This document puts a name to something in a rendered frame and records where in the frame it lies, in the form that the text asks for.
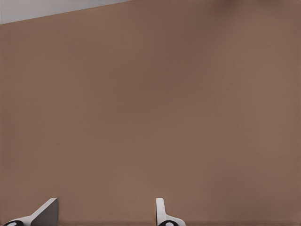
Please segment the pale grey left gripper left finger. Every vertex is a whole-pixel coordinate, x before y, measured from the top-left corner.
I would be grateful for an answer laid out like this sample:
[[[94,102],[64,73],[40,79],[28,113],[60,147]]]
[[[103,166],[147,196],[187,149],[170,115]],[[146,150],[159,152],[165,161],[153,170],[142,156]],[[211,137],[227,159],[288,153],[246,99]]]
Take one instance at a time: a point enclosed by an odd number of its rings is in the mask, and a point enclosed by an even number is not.
[[[31,215],[13,219],[3,226],[57,226],[59,199],[50,198]]]

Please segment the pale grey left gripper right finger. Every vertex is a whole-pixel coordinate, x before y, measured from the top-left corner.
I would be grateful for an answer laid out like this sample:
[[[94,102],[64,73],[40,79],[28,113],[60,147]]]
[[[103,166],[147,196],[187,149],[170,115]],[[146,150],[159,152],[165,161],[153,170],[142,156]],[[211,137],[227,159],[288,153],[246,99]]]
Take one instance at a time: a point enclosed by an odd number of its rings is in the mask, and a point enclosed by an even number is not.
[[[156,226],[185,226],[185,222],[166,213],[163,198],[156,198]]]

